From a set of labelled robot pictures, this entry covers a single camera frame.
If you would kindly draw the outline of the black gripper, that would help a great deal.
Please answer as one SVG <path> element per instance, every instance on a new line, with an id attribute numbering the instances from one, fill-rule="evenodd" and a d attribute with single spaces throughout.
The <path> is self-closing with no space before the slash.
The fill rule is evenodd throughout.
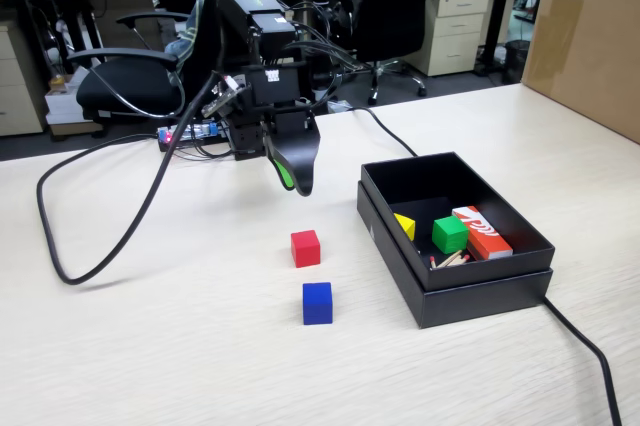
<path id="1" fill-rule="evenodd" d="M 241 155 L 265 154 L 287 191 L 312 193 L 320 133 L 309 106 L 275 103 L 232 106 L 227 114 L 230 141 Z"/>

